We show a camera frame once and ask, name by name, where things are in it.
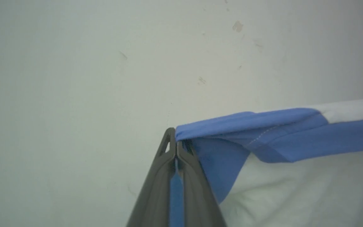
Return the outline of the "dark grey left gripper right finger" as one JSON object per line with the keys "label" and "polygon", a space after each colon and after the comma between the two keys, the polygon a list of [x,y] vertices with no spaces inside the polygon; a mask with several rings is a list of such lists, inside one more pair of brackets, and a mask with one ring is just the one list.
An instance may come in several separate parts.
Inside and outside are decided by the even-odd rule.
{"label": "dark grey left gripper right finger", "polygon": [[178,141],[178,173],[183,181],[184,227],[227,227],[191,141]]}

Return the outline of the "white and blue t-shirt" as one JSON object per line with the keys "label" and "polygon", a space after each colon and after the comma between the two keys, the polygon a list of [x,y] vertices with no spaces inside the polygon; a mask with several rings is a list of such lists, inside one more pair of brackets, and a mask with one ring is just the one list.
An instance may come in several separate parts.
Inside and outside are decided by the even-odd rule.
{"label": "white and blue t-shirt", "polygon": [[363,100],[179,125],[227,227],[363,227]]}

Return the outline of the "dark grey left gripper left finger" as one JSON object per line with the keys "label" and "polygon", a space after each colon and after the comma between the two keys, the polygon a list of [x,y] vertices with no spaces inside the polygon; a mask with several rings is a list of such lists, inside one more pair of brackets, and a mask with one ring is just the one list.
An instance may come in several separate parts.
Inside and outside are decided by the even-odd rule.
{"label": "dark grey left gripper left finger", "polygon": [[167,128],[127,227],[170,227],[170,180],[175,174],[175,128]]}

